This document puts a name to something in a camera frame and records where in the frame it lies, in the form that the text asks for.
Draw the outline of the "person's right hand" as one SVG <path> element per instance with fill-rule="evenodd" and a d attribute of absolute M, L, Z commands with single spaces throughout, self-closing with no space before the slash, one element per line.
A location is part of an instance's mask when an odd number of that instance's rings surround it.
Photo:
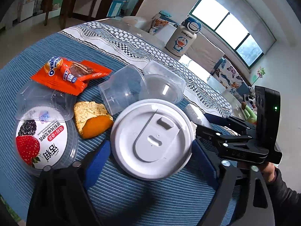
<path fill-rule="evenodd" d="M 259 165 L 259 169 L 261 171 L 261 174 L 263 176 L 263 179 L 270 183 L 275 178 L 275 165 L 270 162 L 265 162 Z"/>

